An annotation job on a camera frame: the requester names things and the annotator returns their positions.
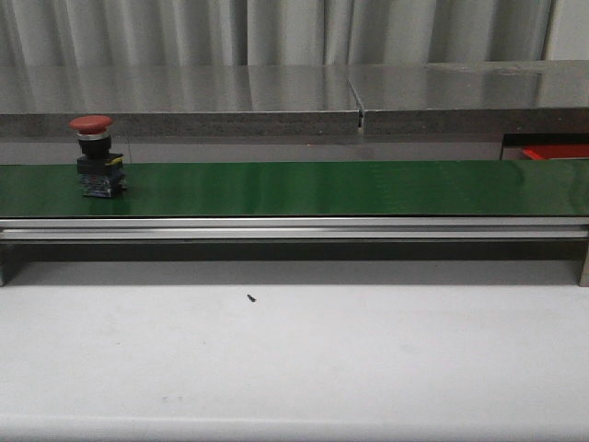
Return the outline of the green conveyor belt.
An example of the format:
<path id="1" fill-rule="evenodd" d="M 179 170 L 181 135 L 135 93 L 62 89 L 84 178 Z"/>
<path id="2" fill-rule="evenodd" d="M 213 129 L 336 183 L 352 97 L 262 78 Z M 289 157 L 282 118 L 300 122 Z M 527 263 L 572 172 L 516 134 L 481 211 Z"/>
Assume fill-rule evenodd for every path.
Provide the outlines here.
<path id="1" fill-rule="evenodd" d="M 4 217 L 588 213 L 584 160 L 140 163 L 83 195 L 72 165 L 4 166 Z"/>

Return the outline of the aluminium conveyor frame rail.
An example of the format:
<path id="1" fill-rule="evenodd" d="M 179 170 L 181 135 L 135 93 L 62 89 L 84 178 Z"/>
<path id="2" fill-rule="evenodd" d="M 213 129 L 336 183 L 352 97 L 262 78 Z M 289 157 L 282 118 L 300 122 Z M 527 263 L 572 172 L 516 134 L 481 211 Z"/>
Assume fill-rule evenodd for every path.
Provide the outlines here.
<path id="1" fill-rule="evenodd" d="M 3 218 L 1 281 L 31 262 L 82 262 L 81 283 L 588 282 L 583 216 Z"/>

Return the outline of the white pleated curtain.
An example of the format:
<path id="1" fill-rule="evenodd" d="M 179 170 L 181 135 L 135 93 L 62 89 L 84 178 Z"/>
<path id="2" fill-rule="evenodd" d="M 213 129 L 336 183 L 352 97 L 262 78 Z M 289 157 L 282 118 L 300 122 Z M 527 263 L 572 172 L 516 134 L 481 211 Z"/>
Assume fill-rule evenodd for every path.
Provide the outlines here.
<path id="1" fill-rule="evenodd" d="M 5 1 L 4 66 L 539 60 L 550 1 Z"/>

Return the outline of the grey stone counter slab left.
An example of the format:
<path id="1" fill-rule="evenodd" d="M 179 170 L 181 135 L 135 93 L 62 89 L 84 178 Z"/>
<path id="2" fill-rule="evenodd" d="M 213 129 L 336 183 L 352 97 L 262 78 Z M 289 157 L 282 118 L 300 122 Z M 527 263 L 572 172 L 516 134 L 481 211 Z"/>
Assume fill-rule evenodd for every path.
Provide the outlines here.
<path id="1" fill-rule="evenodd" d="M 89 114 L 131 138 L 353 135 L 360 113 L 333 66 L 1 69 L 4 138 L 66 137 Z"/>

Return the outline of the red plastic tray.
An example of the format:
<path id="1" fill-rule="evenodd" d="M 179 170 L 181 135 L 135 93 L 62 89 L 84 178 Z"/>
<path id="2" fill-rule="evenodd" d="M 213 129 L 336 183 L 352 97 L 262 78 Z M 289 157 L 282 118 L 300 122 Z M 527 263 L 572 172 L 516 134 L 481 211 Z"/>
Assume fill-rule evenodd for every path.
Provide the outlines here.
<path id="1" fill-rule="evenodd" d="M 532 160 L 586 160 L 589 145 L 530 145 L 522 153 Z"/>

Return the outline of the red mushroom push button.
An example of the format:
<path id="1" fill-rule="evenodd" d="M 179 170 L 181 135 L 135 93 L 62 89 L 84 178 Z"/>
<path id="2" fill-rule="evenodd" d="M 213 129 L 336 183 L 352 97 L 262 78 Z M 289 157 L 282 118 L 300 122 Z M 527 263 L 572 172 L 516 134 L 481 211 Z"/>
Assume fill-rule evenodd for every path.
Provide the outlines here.
<path id="1" fill-rule="evenodd" d="M 86 197 L 109 199 L 126 190 L 123 154 L 110 151 L 112 123 L 107 115 L 86 115 L 69 122 L 82 151 L 76 169 Z"/>

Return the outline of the grey stone counter slab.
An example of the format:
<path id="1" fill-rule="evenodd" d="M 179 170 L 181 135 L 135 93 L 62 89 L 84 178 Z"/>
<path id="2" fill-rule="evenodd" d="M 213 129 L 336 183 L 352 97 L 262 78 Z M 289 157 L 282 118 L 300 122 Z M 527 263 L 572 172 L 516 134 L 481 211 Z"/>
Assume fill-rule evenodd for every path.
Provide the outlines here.
<path id="1" fill-rule="evenodd" d="M 4 138 L 66 137 L 89 114 L 131 138 L 353 135 L 360 113 L 333 66 L 1 69 Z"/>
<path id="2" fill-rule="evenodd" d="M 351 66 L 367 135 L 585 134 L 588 63 Z"/>

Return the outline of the grey stone counter slab right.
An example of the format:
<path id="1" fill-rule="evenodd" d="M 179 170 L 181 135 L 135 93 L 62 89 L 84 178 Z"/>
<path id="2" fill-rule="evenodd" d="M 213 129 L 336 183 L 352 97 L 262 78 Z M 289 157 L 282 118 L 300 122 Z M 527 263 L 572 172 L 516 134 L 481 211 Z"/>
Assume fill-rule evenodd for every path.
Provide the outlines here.
<path id="1" fill-rule="evenodd" d="M 351 66 L 367 135 L 585 134 L 588 63 Z"/>

